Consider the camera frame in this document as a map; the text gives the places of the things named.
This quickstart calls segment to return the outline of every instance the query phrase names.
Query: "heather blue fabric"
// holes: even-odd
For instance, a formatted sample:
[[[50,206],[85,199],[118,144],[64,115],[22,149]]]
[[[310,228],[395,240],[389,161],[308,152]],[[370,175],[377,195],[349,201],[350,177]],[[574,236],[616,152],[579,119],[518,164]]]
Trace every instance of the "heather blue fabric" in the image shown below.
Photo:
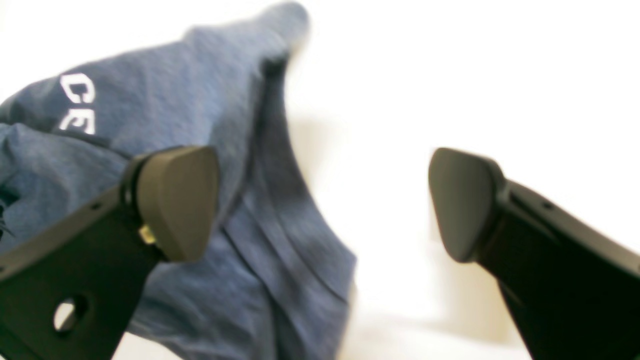
[[[60,76],[9,98],[0,106],[0,253],[116,185],[132,156],[211,145],[219,217],[205,257],[159,265],[129,331],[185,360],[333,359],[355,257],[315,207],[287,133],[286,64],[307,28],[300,5],[281,4],[62,74],[91,79],[92,102],[72,102]],[[94,111],[94,134],[78,121],[60,128],[80,108]]]

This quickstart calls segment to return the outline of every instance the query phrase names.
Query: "screw hole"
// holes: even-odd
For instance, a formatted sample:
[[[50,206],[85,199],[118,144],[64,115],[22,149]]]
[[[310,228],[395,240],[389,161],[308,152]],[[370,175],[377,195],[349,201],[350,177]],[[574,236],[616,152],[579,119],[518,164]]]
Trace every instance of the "screw hole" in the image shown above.
[[[53,327],[59,334],[71,332],[87,310],[87,302],[83,297],[70,297],[58,304],[53,316]]]

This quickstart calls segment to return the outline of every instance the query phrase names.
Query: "circular hole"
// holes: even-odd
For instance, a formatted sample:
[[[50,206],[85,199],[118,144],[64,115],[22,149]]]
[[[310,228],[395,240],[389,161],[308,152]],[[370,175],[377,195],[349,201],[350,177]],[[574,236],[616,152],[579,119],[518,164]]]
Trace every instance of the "circular hole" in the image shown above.
[[[87,303],[83,297],[70,297],[60,302],[53,316],[53,327],[61,334],[73,330],[86,313]]]

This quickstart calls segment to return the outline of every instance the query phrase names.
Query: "white background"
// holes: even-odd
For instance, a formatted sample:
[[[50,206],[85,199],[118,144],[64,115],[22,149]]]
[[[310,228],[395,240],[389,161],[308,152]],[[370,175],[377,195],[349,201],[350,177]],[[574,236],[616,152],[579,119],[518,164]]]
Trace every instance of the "white background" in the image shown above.
[[[273,1],[0,0],[0,99],[88,60]],[[640,251],[640,3],[302,1],[287,111],[318,206],[360,259],[341,359],[527,359],[495,283],[445,255],[433,149],[505,175]],[[173,359],[128,336],[117,360]]]

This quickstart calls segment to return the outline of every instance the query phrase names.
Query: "white surface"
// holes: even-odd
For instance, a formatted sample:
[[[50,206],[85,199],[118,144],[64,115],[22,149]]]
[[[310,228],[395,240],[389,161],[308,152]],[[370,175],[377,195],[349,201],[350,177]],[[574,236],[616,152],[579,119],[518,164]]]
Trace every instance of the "white surface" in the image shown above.
[[[9,1],[0,98],[267,3]],[[313,29],[287,80],[294,148],[328,223],[360,258],[341,358],[527,358],[490,277],[453,264],[437,242],[429,159],[438,146],[493,157],[640,250],[640,3],[302,3]],[[127,337],[116,358],[169,359],[158,349]]]

